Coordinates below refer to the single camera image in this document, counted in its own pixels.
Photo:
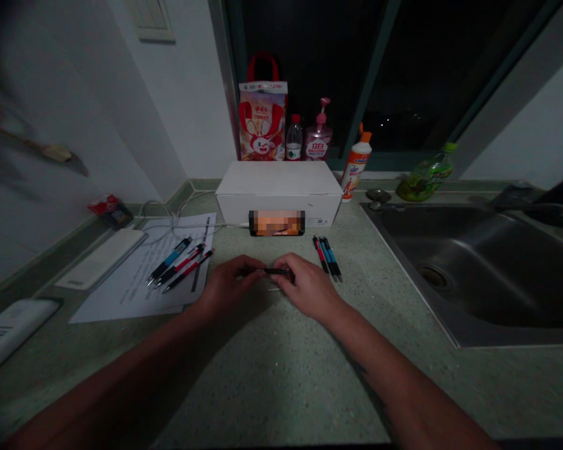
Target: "dark window glass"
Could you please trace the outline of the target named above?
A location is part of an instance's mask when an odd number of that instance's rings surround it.
[[[288,82],[288,119],[301,114],[311,126],[329,97],[332,147],[344,146],[385,2],[380,0],[242,0],[246,54],[272,53]],[[270,79],[255,67],[257,79]],[[239,81],[246,74],[237,74]]]
[[[363,123],[374,151],[436,150],[542,0],[403,0]]]
[[[235,1],[241,1],[241,21],[231,13]],[[343,156],[386,3],[227,0],[230,21],[243,21],[245,38],[233,42],[235,51],[241,46],[248,60],[257,51],[276,57],[280,77],[288,81],[288,122],[297,113],[302,126],[310,126],[319,98],[332,100],[326,108],[334,132],[330,158]],[[373,150],[440,148],[544,4],[402,0],[367,107],[357,118],[373,133]],[[236,77],[242,82],[246,74]],[[270,79],[270,68],[257,65],[256,78]]]

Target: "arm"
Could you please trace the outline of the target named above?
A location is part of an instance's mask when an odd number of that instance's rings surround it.
[[[88,449],[113,439],[114,430],[124,431],[117,425],[141,411],[198,332],[238,303],[265,276],[253,270],[264,267],[245,255],[220,264],[194,305],[32,418],[4,448]],[[237,281],[239,275],[247,276]]]
[[[271,278],[306,316],[325,326],[363,368],[386,405],[405,449],[497,449],[497,445],[432,380],[417,369],[337,294],[323,270],[293,253],[275,267],[289,267],[293,282]]]

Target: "white cable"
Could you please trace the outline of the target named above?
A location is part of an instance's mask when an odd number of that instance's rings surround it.
[[[155,239],[154,241],[151,242],[147,242],[141,245],[141,247],[145,247],[145,246],[149,246],[152,245],[154,243],[157,243],[158,241],[164,239],[166,236],[169,236],[169,234],[173,233],[173,230],[175,230],[176,228],[202,228],[204,225],[176,225],[175,224],[175,219],[181,218],[181,212],[183,211],[183,208],[192,200],[194,200],[195,198],[198,198],[200,196],[206,195],[206,194],[210,194],[210,193],[214,193],[215,191],[201,191],[198,194],[193,194],[192,197],[190,197],[189,199],[187,199],[185,202],[182,202],[177,211],[176,214],[173,214],[173,212],[169,209],[169,207],[167,205],[165,205],[164,203],[161,203],[157,200],[148,200],[147,202],[145,202],[139,209],[139,213],[138,213],[138,217],[144,217],[142,216],[142,213],[144,212],[144,208],[147,204],[150,203],[156,203],[160,206],[162,206],[165,211],[167,212],[167,215],[169,215],[169,218],[171,219],[171,224],[170,225],[153,225],[150,226],[148,228],[143,228],[142,231],[147,231],[153,228],[169,228],[169,230],[162,235],[161,237],[159,237],[158,239]],[[223,227],[233,227],[233,228],[248,228],[248,223],[243,223],[243,224],[228,224],[228,223],[220,223],[220,224],[214,224],[214,225],[209,225],[209,226],[213,226],[216,227],[217,229],[214,230],[211,233],[208,233],[206,236],[204,236],[205,238],[208,236],[211,236],[212,234],[215,234],[217,231],[219,231],[221,228]]]

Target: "hand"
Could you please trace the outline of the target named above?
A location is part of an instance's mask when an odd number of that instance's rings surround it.
[[[337,315],[337,307],[344,304],[330,276],[297,254],[288,253],[278,258],[273,267],[292,270],[293,282],[284,275],[271,275],[271,279],[304,315],[325,324]]]
[[[209,277],[196,306],[209,318],[224,314],[239,303],[259,279],[266,276],[265,272],[255,272],[255,269],[265,268],[265,263],[244,254],[219,264]]]

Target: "sink drain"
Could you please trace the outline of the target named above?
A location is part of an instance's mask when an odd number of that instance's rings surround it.
[[[436,267],[420,265],[417,266],[417,272],[434,288],[443,291],[450,289],[449,279]]]

